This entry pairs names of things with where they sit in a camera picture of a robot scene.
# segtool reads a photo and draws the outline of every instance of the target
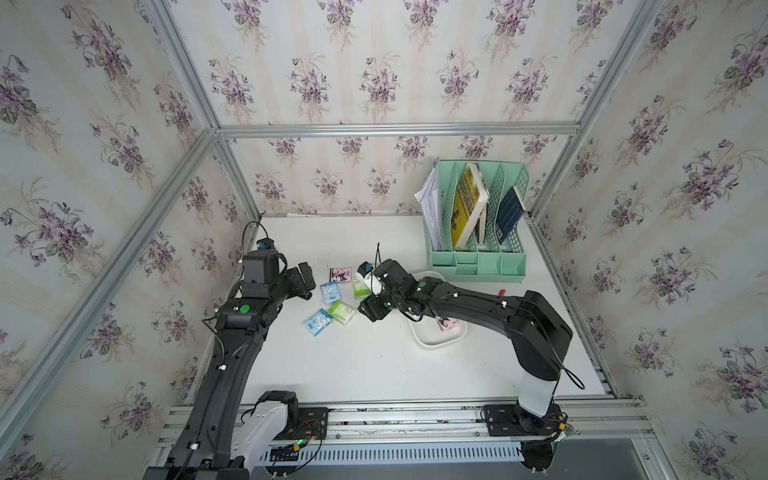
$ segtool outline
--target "green file organizer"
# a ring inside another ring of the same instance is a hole
[[[426,231],[425,244],[429,269],[452,282],[522,282],[525,278],[525,252],[517,227],[504,244],[496,240],[496,214],[502,198],[514,186],[525,197],[528,170],[524,164],[476,161],[485,186],[488,187],[488,215],[485,219],[485,244],[479,244],[474,232],[463,250],[435,251]],[[451,239],[451,212],[458,180],[467,161],[439,161],[438,178],[442,193],[442,239]]]

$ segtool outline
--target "small package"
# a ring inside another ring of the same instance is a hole
[[[332,321],[333,318],[331,318],[331,315],[325,310],[320,309],[318,313],[315,313],[309,320],[304,322],[304,325],[313,336],[317,336],[317,334],[322,332]]]
[[[339,300],[328,309],[328,314],[337,322],[346,325],[355,316],[355,309]]]
[[[326,303],[333,303],[337,300],[341,300],[339,286],[336,285],[336,282],[320,285],[320,289],[323,291],[323,298],[325,299]]]
[[[338,283],[348,283],[352,281],[352,268],[347,266],[344,268],[332,268],[331,269],[331,281]]]
[[[371,294],[371,289],[357,277],[352,278],[352,287],[355,289],[355,298],[364,298]]]
[[[440,325],[440,330],[445,332],[458,325],[458,320],[449,316],[441,316],[437,319],[437,324]]]

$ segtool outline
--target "book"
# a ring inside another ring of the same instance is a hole
[[[522,195],[517,187],[512,187],[498,205],[496,214],[496,239],[501,245],[523,216]]]
[[[475,164],[467,163],[453,197],[451,241],[454,249],[466,245],[486,203],[488,190],[482,183],[480,169]]]

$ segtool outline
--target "cable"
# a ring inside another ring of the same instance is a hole
[[[261,224],[260,220],[251,220],[250,222],[245,224],[245,227],[243,227],[243,238],[240,240],[240,251],[245,254],[245,232],[248,230],[248,227],[256,223],[259,227],[261,227],[262,230],[264,230],[264,234],[266,235],[266,238],[270,238],[270,233],[266,231],[266,228],[264,228],[264,225]]]

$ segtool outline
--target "paper document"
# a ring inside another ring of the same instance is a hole
[[[422,215],[427,225],[429,239],[432,241],[432,250],[443,250],[440,235],[442,212],[440,211],[440,186],[437,179],[437,165],[429,173],[424,187],[415,193],[414,197],[422,207]]]

